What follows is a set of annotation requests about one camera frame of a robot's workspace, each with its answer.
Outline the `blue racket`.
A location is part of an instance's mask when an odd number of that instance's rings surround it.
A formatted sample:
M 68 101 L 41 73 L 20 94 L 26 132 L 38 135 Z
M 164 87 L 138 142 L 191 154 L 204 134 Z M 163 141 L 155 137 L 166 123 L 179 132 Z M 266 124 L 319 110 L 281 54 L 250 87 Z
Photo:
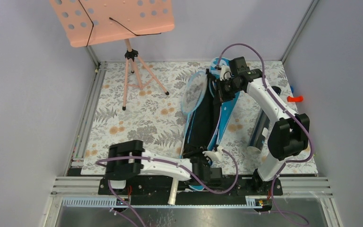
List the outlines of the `blue racket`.
M 185 116 L 187 116 L 187 123 L 184 129 L 184 136 L 183 136 L 180 156 L 183 153 L 184 142 L 188 134 L 187 132 L 190 121 L 193 117 L 193 113 L 202 102 L 205 96 L 206 89 L 207 89 L 206 73 L 205 71 L 198 71 L 191 76 L 182 94 L 181 111 Z

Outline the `blue racket cover bag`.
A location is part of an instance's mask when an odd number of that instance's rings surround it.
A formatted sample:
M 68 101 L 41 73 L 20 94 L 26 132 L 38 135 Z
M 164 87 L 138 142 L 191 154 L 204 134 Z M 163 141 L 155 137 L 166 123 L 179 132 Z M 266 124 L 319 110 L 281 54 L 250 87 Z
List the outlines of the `blue racket cover bag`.
M 220 102 L 216 96 L 215 80 L 219 79 L 220 72 L 215 69 L 217 58 L 214 58 L 210 66 L 205 69 L 207 76 L 207 89 L 205 96 L 194 111 L 190 121 L 188 134 L 184 142 L 184 149 L 181 158 L 190 155 L 191 147 L 205 147 L 205 151 L 211 151 L 211 166 L 223 157 L 222 149 L 219 147 L 225 133 L 231 113 L 239 97 L 239 92 L 235 93 L 235 98 L 228 102 Z M 222 57 L 221 65 L 228 65 L 229 59 Z M 202 191 L 201 185 L 189 185 L 194 191 Z

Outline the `black shuttlecock tube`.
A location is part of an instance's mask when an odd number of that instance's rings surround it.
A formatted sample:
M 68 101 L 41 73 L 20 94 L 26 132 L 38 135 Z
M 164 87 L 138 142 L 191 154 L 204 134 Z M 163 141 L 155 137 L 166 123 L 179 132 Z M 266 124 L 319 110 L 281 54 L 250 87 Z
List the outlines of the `black shuttlecock tube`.
M 270 120 L 265 112 L 260 109 L 260 112 L 257 117 L 256 124 L 254 126 L 251 138 L 248 144 L 248 151 L 254 153 L 260 153 L 265 144 L 265 139 L 268 134 L 270 126 Z

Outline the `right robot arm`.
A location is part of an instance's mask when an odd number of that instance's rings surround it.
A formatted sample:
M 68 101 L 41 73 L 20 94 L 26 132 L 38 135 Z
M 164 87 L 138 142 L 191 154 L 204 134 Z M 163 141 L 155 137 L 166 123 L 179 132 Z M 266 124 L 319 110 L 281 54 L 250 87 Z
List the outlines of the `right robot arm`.
M 307 114 L 298 114 L 290 108 L 274 91 L 265 74 L 262 57 L 260 70 L 250 70 L 244 57 L 221 65 L 223 50 L 218 57 L 215 69 L 220 72 L 220 81 L 216 82 L 220 101 L 229 101 L 234 94 L 243 91 L 260 105 L 273 124 L 268 138 L 269 154 L 263 164 L 252 175 L 252 188 L 256 194 L 263 195 L 271 188 L 276 178 L 288 163 L 300 163 L 295 160 L 303 150 L 309 148 L 307 162 L 313 157 L 314 147 L 309 134 L 310 119 Z

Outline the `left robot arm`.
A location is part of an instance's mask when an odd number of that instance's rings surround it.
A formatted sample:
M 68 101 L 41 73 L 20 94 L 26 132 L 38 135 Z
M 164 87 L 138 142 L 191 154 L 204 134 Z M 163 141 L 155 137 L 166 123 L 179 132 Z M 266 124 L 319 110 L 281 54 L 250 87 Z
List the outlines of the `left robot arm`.
M 109 180 L 110 189 L 116 194 L 123 194 L 128 187 L 127 180 L 148 173 L 171 177 L 187 185 L 198 184 L 214 194 L 225 194 L 232 190 L 239 178 L 239 169 L 235 158 L 232 158 L 235 175 L 231 185 L 225 188 L 221 168 L 212 168 L 212 152 L 196 150 L 186 158 L 165 157 L 143 147 L 143 141 L 131 140 L 109 147 L 108 157 L 96 161 L 104 167 L 104 178 Z

